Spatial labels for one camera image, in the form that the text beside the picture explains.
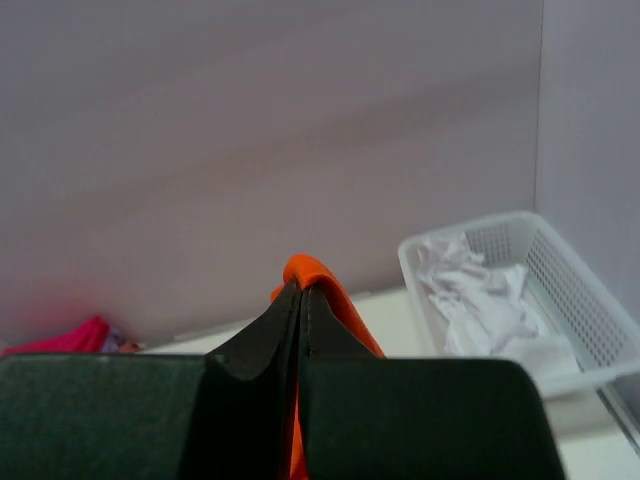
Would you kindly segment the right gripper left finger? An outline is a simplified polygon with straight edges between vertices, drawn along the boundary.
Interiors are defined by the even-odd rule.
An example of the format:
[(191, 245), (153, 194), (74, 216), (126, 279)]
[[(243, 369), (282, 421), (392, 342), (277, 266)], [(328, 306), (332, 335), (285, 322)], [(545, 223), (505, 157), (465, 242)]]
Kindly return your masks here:
[(178, 476), (286, 479), (296, 404), (300, 287), (204, 357)]

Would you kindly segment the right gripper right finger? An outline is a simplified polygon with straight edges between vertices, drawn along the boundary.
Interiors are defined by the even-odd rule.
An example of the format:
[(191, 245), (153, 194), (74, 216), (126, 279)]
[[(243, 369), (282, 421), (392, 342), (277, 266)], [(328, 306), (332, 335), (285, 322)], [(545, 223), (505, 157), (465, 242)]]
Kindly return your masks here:
[(300, 312), (299, 421), (313, 479), (561, 479), (538, 390), (516, 363), (382, 359), (318, 288)]

